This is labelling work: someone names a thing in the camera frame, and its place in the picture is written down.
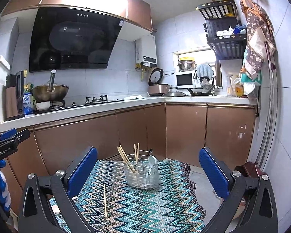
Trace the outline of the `dark red stool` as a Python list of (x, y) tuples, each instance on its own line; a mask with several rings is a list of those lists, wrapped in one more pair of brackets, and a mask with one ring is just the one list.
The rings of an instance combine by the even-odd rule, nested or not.
[(244, 177), (250, 178), (260, 178), (262, 175), (266, 175), (253, 162), (246, 162), (244, 165), (236, 166), (234, 170), (239, 171)]

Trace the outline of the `white bowl on stove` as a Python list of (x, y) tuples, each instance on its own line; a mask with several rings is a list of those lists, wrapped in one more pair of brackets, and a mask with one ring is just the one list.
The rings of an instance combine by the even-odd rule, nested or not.
[(50, 108), (50, 102), (40, 102), (36, 103), (36, 109), (38, 111), (48, 110)]

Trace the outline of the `wooden chopstick on mat right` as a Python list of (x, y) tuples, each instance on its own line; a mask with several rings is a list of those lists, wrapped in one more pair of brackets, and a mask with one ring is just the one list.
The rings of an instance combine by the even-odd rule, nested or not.
[(107, 218), (107, 196), (106, 196), (106, 185), (103, 185), (103, 202), (104, 202), (104, 216)]

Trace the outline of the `black gas stove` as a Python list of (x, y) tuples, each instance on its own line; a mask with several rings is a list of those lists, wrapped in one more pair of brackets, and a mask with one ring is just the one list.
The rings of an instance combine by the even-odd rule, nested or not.
[(85, 107), (85, 106), (92, 106), (92, 105), (99, 105), (99, 104), (106, 104), (106, 103), (116, 103), (116, 102), (123, 102), (123, 99), (108, 99), (107, 95), (100, 95), (99, 97), (86, 97), (86, 100), (82, 103), (77, 102), (67, 102), (64, 99), (59, 102), (50, 102), (49, 108), (45, 110), (38, 110), (37, 108), (33, 111), (35, 115), (49, 113), (58, 110), (65, 110), (77, 107)]

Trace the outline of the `chopsticks pair in holder left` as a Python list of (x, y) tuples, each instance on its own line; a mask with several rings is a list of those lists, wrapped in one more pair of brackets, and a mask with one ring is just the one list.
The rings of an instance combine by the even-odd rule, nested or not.
[(127, 157), (125, 151), (123, 150), (122, 146), (119, 145), (117, 147), (117, 150), (120, 154), (120, 156), (122, 157), (122, 160), (125, 162), (126, 166), (133, 172), (133, 173), (136, 173), (135, 169), (134, 169), (134, 166), (130, 163), (130, 160), (129, 158)]

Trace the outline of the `white ceramic spoon in holder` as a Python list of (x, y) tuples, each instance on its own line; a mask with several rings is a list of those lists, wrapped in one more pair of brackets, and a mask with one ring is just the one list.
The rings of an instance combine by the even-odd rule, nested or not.
[(148, 174), (149, 176), (152, 176), (157, 173), (157, 166), (158, 166), (158, 160), (156, 157), (150, 155), (148, 157), (148, 163), (149, 163), (149, 169), (148, 169)]

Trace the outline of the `chopstick in holder right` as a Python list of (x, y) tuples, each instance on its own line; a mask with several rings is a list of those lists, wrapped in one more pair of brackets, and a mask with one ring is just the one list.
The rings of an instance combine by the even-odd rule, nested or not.
[(134, 148), (134, 157), (135, 157), (135, 165), (137, 165), (138, 161), (139, 161), (139, 147), (140, 147), (139, 143), (134, 144), (134, 146), (133, 146), (133, 148)]

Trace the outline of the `black range hood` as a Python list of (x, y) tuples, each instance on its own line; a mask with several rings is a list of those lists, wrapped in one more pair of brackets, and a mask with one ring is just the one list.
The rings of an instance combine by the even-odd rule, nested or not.
[(29, 71), (101, 69), (124, 21), (67, 7), (41, 7), (31, 34)]

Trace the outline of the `yellow bottle on counter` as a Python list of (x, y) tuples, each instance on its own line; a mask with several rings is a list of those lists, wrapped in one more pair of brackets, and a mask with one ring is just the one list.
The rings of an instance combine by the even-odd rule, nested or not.
[(241, 84), (241, 79), (239, 75), (236, 75), (236, 78), (233, 81), (234, 83), (234, 92), (236, 97), (242, 97), (243, 96), (243, 85)]

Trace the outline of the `white microwave oven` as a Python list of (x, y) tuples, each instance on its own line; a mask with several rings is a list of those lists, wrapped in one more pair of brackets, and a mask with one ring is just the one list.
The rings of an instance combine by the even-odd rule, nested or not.
[(178, 89), (196, 88), (196, 80), (193, 78), (194, 70), (176, 73), (176, 86)]

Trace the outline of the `brown rice cooker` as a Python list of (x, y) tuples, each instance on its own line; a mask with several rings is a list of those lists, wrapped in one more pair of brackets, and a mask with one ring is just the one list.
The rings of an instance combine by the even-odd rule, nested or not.
[(169, 91), (171, 87), (167, 83), (162, 83), (163, 69), (152, 68), (148, 78), (148, 95), (149, 96), (162, 96)]

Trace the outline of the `steel pot on microwave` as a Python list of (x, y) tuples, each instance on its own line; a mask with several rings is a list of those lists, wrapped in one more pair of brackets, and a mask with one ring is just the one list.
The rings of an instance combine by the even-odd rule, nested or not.
[(189, 70), (195, 70), (196, 62), (193, 58), (184, 57), (178, 61), (178, 69), (180, 72), (185, 72)]

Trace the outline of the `white water heater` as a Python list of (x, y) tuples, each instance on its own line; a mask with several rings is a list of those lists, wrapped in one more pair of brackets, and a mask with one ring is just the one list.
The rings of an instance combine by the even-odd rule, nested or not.
[(145, 35), (135, 41), (136, 63), (146, 66), (157, 66), (156, 39), (153, 35)]

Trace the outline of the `brown patterned hanging apron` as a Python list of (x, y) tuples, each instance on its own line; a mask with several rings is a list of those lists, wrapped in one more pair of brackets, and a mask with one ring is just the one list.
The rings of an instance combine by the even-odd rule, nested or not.
[(241, 9), (247, 21), (247, 45), (241, 73), (254, 81), (267, 60), (267, 53), (276, 51), (273, 26), (265, 10), (252, 0), (241, 0)]

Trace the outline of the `black wall storage rack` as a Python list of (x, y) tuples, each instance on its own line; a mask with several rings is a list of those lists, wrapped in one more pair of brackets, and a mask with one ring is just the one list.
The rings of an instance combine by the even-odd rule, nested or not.
[(247, 43), (233, 0), (207, 2), (196, 8), (203, 24), (209, 47), (219, 60), (243, 59)]

